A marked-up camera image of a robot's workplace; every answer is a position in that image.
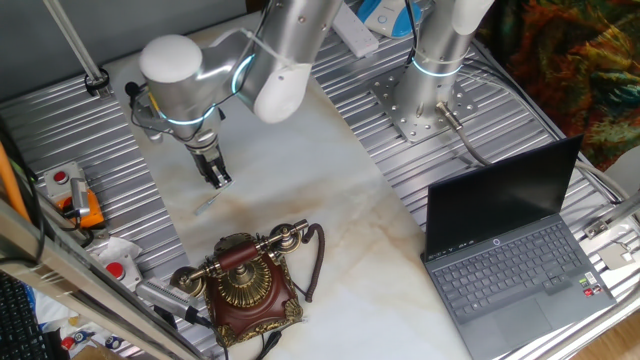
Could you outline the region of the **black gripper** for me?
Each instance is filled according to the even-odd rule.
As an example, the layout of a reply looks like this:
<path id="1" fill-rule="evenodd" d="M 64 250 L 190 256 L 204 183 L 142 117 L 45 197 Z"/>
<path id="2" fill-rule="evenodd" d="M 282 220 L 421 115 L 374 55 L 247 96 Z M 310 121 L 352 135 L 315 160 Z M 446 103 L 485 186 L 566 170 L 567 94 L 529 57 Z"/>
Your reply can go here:
<path id="1" fill-rule="evenodd" d="M 200 148 L 189 146 L 188 150 L 200 174 L 215 189 L 218 189 L 219 185 L 227 186 L 232 182 L 231 176 L 226 171 L 218 144 Z"/>

